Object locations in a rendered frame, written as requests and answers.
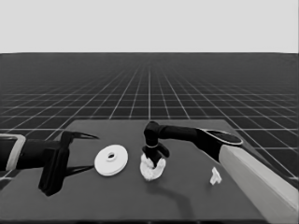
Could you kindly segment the white round pin carrier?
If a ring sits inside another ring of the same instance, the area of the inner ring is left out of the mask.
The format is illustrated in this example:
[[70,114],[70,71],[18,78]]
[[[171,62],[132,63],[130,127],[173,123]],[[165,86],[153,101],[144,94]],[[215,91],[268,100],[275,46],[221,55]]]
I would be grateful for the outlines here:
[[157,165],[154,165],[154,163],[153,166],[148,166],[144,162],[140,162],[140,166],[139,166],[140,173],[143,175],[143,177],[144,177],[144,173],[153,173],[155,179],[159,178],[163,174],[164,168],[165,167],[160,168]]

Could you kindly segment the large thick white disc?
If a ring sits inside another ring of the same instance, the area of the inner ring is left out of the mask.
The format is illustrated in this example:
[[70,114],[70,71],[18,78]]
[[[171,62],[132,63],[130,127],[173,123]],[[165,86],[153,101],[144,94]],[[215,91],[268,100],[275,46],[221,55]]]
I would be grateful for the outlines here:
[[110,145],[100,150],[94,159],[99,175],[112,176],[121,172],[128,162],[128,152],[121,145]]

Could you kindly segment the small white T-shaped piece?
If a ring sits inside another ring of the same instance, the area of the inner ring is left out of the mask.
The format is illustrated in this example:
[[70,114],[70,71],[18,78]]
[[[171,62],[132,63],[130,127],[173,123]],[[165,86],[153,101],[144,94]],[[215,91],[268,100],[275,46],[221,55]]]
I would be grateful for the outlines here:
[[212,172],[212,177],[210,178],[209,183],[212,186],[214,186],[215,184],[220,184],[220,182],[222,181],[222,178],[221,178],[221,175],[218,172],[218,170],[215,167],[213,167],[211,172]]

